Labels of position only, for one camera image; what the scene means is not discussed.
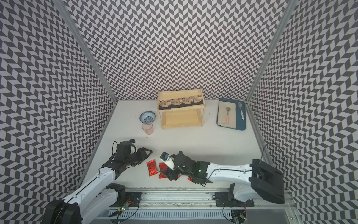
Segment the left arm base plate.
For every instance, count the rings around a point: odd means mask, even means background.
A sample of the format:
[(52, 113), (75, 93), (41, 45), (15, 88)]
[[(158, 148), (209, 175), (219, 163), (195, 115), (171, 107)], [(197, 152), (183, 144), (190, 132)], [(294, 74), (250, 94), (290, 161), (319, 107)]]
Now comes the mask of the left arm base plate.
[(110, 207), (123, 207), (125, 203), (129, 203), (130, 208), (139, 207), (142, 193), (139, 191), (126, 192), (125, 195), (118, 195), (115, 204)]

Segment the black floral tea bag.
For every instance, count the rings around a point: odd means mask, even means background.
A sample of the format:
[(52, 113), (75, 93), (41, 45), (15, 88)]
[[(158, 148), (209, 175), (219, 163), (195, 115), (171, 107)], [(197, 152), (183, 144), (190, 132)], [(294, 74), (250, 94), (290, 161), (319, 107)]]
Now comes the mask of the black floral tea bag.
[(182, 107), (182, 105), (183, 105), (183, 99), (182, 98), (172, 99), (171, 100), (171, 107), (172, 108), (179, 108), (179, 107)]
[(203, 97), (200, 96), (200, 95), (193, 96), (193, 103), (194, 103), (195, 105), (204, 104), (204, 103), (203, 103)]
[(172, 108), (172, 101), (171, 100), (160, 100), (158, 109), (159, 110), (170, 110)]
[(192, 106), (194, 104), (195, 104), (194, 97), (182, 98), (182, 105), (183, 106)]

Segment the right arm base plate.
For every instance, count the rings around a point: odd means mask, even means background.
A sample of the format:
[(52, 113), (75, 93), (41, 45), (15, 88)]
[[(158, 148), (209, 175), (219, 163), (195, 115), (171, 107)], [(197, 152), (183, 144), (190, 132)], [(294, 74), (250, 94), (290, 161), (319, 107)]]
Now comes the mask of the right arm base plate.
[(229, 208), (247, 207), (247, 208), (250, 208), (250, 207), (255, 206), (253, 200), (241, 202), (241, 201), (238, 201), (235, 198), (233, 198), (233, 196), (229, 196), (228, 192), (223, 192), (223, 191), (215, 192), (214, 195), (212, 196), (212, 198), (216, 203), (216, 207), (219, 207), (219, 208), (223, 208), (223, 207), (229, 207)]

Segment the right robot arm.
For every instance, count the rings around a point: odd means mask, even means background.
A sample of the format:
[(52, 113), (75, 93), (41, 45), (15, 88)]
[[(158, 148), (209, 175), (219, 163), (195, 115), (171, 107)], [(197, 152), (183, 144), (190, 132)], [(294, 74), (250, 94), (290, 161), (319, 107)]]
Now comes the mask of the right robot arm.
[(195, 184), (230, 183), (229, 196), (239, 202), (262, 198), (270, 203), (284, 204), (283, 172), (259, 159), (250, 164), (231, 166), (207, 161), (194, 161), (184, 155), (163, 152), (160, 159), (167, 166), (162, 174), (170, 181), (184, 175)]

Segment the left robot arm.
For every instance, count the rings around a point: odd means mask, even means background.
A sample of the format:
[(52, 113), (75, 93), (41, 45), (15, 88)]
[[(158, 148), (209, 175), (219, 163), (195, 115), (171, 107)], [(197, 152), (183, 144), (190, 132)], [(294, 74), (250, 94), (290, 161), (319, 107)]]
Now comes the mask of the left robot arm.
[(137, 148), (134, 139), (113, 145), (116, 151), (89, 181), (46, 206), (43, 224), (89, 224), (111, 205), (123, 203), (125, 186), (114, 181), (128, 168), (144, 162), (153, 151)]

